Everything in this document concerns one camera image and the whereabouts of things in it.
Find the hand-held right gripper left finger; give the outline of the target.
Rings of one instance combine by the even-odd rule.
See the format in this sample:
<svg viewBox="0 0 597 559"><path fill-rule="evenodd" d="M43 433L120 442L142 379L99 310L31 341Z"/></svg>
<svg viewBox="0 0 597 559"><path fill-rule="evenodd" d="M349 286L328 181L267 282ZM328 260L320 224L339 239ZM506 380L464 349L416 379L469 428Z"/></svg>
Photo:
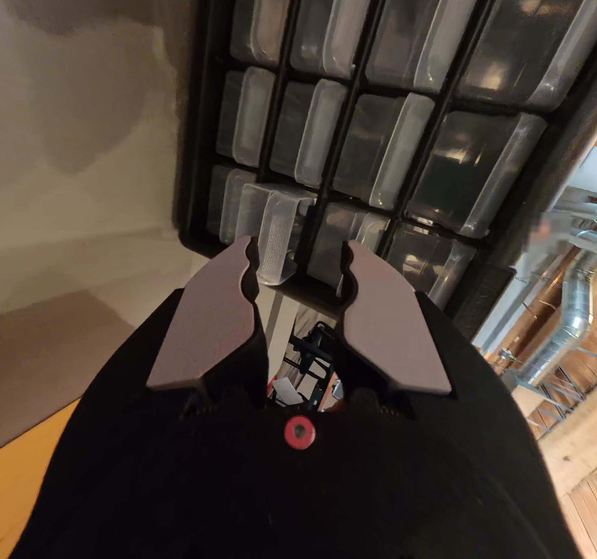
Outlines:
<svg viewBox="0 0 597 559"><path fill-rule="evenodd" d="M196 389L218 403L229 390L265 406L269 359L256 299L255 237L243 236L187 283L146 385Z"/></svg>

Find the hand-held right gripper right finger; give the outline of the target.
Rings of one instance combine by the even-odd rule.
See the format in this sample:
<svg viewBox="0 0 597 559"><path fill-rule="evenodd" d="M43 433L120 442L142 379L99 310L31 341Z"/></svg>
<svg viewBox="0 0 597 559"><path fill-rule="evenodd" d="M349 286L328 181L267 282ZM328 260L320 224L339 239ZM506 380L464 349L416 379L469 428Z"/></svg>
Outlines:
<svg viewBox="0 0 597 559"><path fill-rule="evenodd" d="M343 243L345 302L337 328L344 399L337 411L448 416L460 407L453 370L460 334L392 266L354 240Z"/></svg>

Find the small clear plastic drawer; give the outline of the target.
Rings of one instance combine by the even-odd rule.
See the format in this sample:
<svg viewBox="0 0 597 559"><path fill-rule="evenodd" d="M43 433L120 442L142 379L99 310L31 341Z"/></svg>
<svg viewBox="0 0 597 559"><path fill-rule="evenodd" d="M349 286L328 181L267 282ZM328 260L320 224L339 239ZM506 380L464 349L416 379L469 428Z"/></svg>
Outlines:
<svg viewBox="0 0 597 559"><path fill-rule="evenodd" d="M248 183L241 191L235 240L257 239L257 279L279 286L296 271L295 254L317 195L308 190L272 183Z"/></svg>

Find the yellow plastic bin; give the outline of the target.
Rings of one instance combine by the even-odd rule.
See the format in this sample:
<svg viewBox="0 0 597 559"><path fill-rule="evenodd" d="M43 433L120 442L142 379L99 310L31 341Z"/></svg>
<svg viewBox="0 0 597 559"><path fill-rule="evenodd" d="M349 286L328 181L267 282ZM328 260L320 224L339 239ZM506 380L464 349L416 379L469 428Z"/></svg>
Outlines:
<svg viewBox="0 0 597 559"><path fill-rule="evenodd" d="M1 448L1 558L8 558L30 517L50 458L79 399Z"/></svg>

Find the silver metal ventilation duct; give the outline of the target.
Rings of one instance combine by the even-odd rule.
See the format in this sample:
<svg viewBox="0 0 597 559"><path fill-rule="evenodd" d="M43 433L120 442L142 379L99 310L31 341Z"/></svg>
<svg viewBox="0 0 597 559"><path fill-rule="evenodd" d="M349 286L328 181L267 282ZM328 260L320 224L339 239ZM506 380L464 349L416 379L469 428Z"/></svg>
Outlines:
<svg viewBox="0 0 597 559"><path fill-rule="evenodd" d="M573 230L572 243L580 249L562 284L559 322L521 369L514 371L515 386L538 388L590 333L596 287L596 231Z"/></svg>

